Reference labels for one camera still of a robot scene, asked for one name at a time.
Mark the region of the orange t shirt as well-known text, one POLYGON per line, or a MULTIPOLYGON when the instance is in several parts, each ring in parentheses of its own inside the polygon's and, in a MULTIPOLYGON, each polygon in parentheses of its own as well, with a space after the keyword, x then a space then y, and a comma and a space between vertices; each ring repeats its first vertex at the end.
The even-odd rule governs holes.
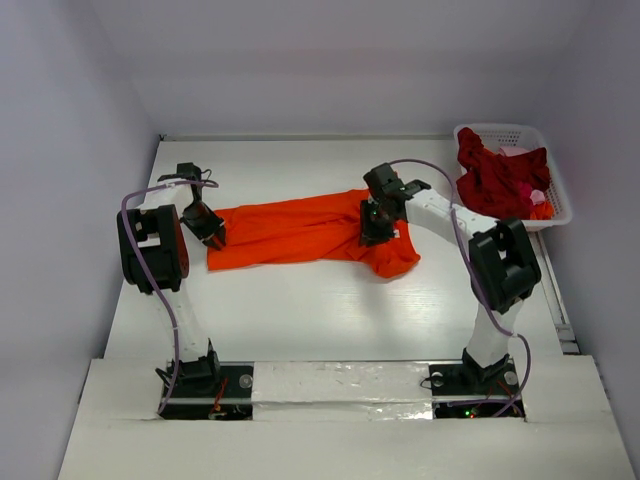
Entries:
POLYGON ((373 247, 359 244, 360 203, 365 190, 222 209, 226 245, 207 251, 209 271, 263 264, 316 260, 359 262, 377 276, 392 279, 408 273, 421 260, 408 225, 395 225, 398 235, 373 247))

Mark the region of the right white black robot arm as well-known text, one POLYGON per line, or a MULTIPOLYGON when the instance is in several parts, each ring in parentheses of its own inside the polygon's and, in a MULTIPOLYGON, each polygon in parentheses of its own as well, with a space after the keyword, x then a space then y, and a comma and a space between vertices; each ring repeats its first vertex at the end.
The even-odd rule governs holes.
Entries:
POLYGON ((478 302, 474 329, 459 362, 431 368, 434 393, 485 395, 509 372, 508 343, 515 321, 541 270, 523 222, 496 220, 447 199, 428 183, 403 182, 392 164, 364 177, 368 197, 360 204, 360 243, 374 247, 395 238, 402 222, 456 245, 478 302))

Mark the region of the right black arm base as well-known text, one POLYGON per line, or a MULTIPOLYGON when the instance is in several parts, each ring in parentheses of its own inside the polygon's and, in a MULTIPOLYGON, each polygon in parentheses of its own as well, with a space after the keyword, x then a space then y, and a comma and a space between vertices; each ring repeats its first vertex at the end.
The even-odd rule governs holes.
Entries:
POLYGON ((433 416, 438 420, 525 417, 520 398, 503 410, 520 387, 512 361, 497 375, 478 384, 463 377, 461 363, 430 364, 419 386, 431 393, 433 416))

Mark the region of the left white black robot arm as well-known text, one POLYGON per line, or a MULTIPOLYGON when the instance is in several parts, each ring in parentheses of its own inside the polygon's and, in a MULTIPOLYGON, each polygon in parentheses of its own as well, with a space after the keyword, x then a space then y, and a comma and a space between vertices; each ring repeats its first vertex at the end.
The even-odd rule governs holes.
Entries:
POLYGON ((180 163, 142 191, 144 202, 130 208, 127 196, 116 223, 121 266, 127 283, 154 299, 154 306, 173 348, 173 359, 157 374, 167 387, 192 387, 201 395, 215 392, 221 367, 211 340, 196 318, 187 290, 190 260, 184 238, 190 232, 202 245, 226 245, 225 221, 203 199, 216 183, 195 164, 180 163))

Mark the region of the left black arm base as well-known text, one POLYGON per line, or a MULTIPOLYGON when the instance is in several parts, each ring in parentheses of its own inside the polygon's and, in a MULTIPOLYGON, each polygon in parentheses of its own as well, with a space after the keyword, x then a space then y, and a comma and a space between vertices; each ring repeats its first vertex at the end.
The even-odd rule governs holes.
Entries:
POLYGON ((221 380, 188 384, 179 380, 160 413, 165 420, 244 421, 253 417, 253 363, 223 363, 221 380))

